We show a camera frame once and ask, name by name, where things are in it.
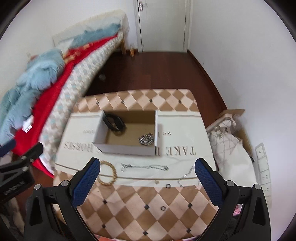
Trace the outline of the light blue fluffy blanket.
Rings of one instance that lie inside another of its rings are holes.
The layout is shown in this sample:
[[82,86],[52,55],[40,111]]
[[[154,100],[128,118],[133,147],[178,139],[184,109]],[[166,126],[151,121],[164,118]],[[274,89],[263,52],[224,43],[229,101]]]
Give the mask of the light blue fluffy blanket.
[[120,29],[120,24],[112,23],[94,31],[85,30],[74,38],[66,53],[54,48],[30,60],[15,87],[7,91],[1,100],[1,145],[14,139],[15,132],[32,115],[37,100],[45,90],[57,81],[67,80],[76,64],[115,38]]

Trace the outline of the white power strip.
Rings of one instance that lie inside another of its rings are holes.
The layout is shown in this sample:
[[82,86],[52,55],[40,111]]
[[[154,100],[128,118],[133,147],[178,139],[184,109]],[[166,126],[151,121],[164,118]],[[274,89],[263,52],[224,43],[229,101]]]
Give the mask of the white power strip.
[[271,198],[271,178],[270,171],[267,161],[267,156],[264,156],[257,160],[259,169],[259,181],[264,192],[264,196],[267,202],[268,208],[271,208],[272,198]]

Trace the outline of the white patterned bag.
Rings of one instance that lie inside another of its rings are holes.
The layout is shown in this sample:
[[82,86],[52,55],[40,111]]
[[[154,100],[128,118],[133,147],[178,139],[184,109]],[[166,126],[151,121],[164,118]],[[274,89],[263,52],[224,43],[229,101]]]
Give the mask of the white patterned bag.
[[218,173],[242,187],[252,187],[256,176],[251,157],[242,139],[231,133],[236,126],[232,115],[226,114],[206,128]]

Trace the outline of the red blanket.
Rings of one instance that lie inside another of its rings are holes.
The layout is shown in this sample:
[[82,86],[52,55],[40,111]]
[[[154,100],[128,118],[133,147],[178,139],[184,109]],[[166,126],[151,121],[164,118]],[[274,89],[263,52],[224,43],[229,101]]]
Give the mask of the red blanket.
[[[53,105],[57,100],[58,94],[60,93],[65,82],[66,80],[57,81],[54,86],[45,90],[41,94],[33,108],[32,114],[34,117],[34,122],[32,128],[28,132],[23,130],[16,131],[16,147],[13,149],[14,154],[21,156],[39,141],[39,136],[43,130],[43,126],[45,125],[45,122],[51,110],[53,109]],[[54,175],[48,175],[44,172],[45,168],[42,167],[40,158],[33,162],[33,166],[50,178],[54,177]]]

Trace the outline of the beige argyle printed tablecloth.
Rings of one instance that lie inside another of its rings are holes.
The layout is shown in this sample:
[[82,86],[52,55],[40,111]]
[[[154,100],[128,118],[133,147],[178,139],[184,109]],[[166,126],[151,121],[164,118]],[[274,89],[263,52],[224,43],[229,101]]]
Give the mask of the beige argyle printed tablecloth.
[[[105,154],[93,144],[107,110],[158,112],[154,156]],[[196,100],[187,89],[128,90],[80,98],[72,109],[55,161],[54,185],[69,180],[93,157],[102,165],[78,211],[91,231],[119,240],[181,240],[200,235],[215,207],[193,166],[215,168]]]

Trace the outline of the white pillow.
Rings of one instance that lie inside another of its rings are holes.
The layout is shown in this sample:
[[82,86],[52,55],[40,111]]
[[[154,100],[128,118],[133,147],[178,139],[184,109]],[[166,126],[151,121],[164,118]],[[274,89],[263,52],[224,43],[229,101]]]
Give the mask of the white pillow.
[[120,24],[124,34],[128,33],[130,29],[126,13],[121,9],[117,9],[92,16],[66,28],[62,32],[53,35],[53,42],[57,47],[63,40],[74,38],[82,34],[85,30],[95,31],[100,28],[108,27],[111,24]]

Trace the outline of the white cardboard box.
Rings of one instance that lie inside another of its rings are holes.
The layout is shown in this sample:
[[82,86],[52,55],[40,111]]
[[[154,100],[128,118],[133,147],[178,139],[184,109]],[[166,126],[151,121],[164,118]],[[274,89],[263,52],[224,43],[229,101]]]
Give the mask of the white cardboard box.
[[154,156],[158,120],[155,110],[103,111],[92,144],[105,154]]

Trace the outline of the white door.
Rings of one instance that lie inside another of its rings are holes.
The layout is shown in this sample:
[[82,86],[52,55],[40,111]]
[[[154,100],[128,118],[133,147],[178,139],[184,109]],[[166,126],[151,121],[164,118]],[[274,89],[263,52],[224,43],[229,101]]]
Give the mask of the white door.
[[191,1],[134,1],[138,49],[186,52]]

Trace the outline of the white wall socket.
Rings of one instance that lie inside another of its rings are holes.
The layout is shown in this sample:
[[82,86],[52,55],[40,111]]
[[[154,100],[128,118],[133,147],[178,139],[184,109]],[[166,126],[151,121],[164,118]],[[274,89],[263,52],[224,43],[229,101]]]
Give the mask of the white wall socket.
[[257,159],[261,159],[261,158],[265,157],[266,152],[265,152],[264,144],[260,143],[259,145],[257,145],[255,147],[255,152],[256,152]]

